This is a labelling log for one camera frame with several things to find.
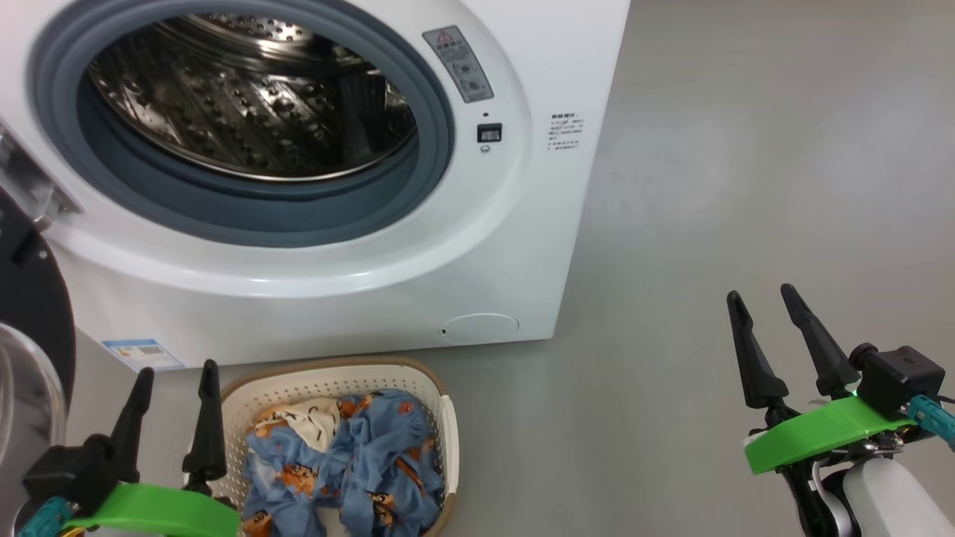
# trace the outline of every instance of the warning sticker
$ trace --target warning sticker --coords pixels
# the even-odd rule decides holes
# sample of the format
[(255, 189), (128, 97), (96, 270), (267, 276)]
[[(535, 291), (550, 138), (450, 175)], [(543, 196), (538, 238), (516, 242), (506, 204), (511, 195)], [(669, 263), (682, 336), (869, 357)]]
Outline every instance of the warning sticker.
[(464, 102), (477, 102), (494, 97), (494, 90), (484, 75), (478, 57), (457, 26), (439, 28), (421, 35), (455, 80)]
[(576, 113), (550, 115), (547, 128), (547, 151), (565, 151), (581, 146), (584, 135), (584, 118)]

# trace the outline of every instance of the cartoon print fabric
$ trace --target cartoon print fabric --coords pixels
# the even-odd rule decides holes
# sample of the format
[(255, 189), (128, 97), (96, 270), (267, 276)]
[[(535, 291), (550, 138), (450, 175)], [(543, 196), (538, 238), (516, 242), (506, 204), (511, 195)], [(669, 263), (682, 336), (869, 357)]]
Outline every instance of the cartoon print fabric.
[(324, 537), (315, 507), (339, 507), (352, 537), (417, 537), (431, 527), (444, 483), (420, 401), (400, 390), (381, 390), (341, 397), (331, 411), (322, 407), (340, 418), (324, 452), (313, 449), (283, 414), (290, 409), (308, 416), (311, 402), (270, 409), (250, 428), (245, 531), (251, 537)]
[(331, 397), (317, 397), (299, 404), (272, 407), (256, 419), (255, 428), (266, 434), (277, 424), (288, 425), (308, 447), (325, 453), (339, 419), (338, 401)]

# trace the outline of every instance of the gray concrete floor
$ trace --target gray concrete floor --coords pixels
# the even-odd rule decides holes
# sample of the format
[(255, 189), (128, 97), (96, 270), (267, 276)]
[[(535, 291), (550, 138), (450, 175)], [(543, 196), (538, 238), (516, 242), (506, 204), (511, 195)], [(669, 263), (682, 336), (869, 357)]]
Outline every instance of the gray concrete floor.
[[(557, 335), (405, 353), (456, 403), (449, 534), (799, 534), (782, 479), (743, 456), (762, 417), (725, 295), (800, 410), (815, 374), (786, 281), (847, 351), (910, 344), (955, 371), (953, 27), (943, 0), (634, 1)], [(72, 441), (110, 430), (134, 378), (79, 354)], [(158, 376), (143, 480), (180, 483), (197, 381)], [(955, 516), (943, 443), (899, 460)]]

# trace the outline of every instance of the washing machine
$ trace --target washing machine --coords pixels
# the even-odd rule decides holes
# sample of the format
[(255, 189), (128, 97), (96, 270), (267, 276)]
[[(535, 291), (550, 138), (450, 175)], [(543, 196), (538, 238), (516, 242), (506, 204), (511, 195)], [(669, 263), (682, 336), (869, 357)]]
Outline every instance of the washing machine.
[(0, 181), (134, 369), (547, 338), (627, 8), (6, 2)]

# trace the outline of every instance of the blue patterned fabric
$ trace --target blue patterned fabric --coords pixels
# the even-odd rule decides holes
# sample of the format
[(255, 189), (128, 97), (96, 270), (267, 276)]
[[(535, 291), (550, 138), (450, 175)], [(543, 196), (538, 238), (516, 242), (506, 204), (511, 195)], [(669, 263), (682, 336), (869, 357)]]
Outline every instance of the blue patterned fabric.
[(244, 475), (253, 485), (243, 520), (252, 537), (324, 537), (315, 507), (340, 507), (352, 537), (418, 537), (435, 523), (444, 482), (421, 402), (381, 390), (341, 397), (338, 408), (326, 453), (289, 427), (249, 433)]

